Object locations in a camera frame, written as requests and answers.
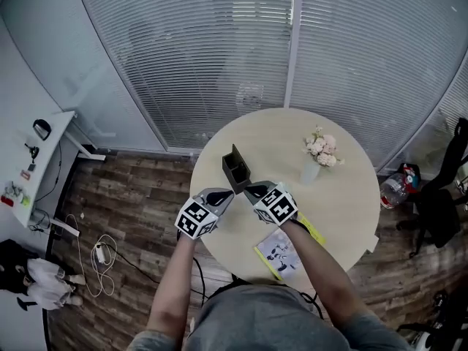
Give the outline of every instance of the glass vase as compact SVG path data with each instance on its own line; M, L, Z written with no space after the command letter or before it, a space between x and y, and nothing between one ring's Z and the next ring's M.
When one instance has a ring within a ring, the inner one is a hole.
M307 155L304 160L300 182L303 185L310 185L320 172L320 164L312 156Z

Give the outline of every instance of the dark wood floorboard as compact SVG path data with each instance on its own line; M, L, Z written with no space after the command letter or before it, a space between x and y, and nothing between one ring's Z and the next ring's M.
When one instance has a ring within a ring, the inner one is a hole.
M152 279L161 279L176 245L173 224L189 196L191 175L187 160L153 154L120 152L108 156L104 163L83 161L78 165L62 213L73 214L78 221L81 255L91 290L98 290L90 266L91 248L104 233L116 240L119 252L128 261ZM409 260L414 234L397 231L395 224L410 213L405 207L381 211L377 248L362 256L348 272L364 301L392 328L405 322L427 321L434 293L443 288L452 290L467 266L465 226L444 248L424 246ZM64 234L54 242L53 254L80 273L76 238ZM197 244L195 255L203 269L207 295L231 282L230 273L203 243ZM48 312L53 350L125 350L132 337L144 329L157 284L120 257L110 275L116 285L112 296L93 298L80 287L82 307L65 306ZM195 264L192 288L202 290ZM200 304L200 295L193 292L189 320Z

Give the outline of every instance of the table leg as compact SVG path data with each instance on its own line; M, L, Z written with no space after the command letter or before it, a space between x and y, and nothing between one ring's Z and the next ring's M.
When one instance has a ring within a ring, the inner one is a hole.
M95 155L91 154L86 148L84 148L69 132L65 132L64 135L72 142L81 152L78 157L90 160L99 160L104 161L105 155Z

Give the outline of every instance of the round table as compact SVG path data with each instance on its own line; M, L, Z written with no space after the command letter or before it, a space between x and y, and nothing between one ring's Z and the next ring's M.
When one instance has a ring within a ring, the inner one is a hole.
M320 168L312 184L299 182L304 161L303 139L323 128L336 138L344 165ZM299 211L325 237L325 248L349 270L378 241L379 184L372 163L359 143L334 122L305 110L275 108L237 118L219 130L203 149L192 175L190 196L208 187L231 189L222 157L235 144L251 171L252 182L287 185ZM219 220L218 229L202 237L215 259L229 272L251 282L275 281L254 246L277 226L258 219L243 193L236 195ZM303 268L286 282L297 290L311 287Z

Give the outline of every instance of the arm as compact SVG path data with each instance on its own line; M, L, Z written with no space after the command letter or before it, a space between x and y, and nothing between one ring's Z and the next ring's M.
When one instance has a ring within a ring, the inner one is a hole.
M369 312L343 268L310 234L289 221L282 229L294 245L312 286L337 328L354 314Z
M195 241L182 233L154 295L147 330L182 343L190 302L190 281Z

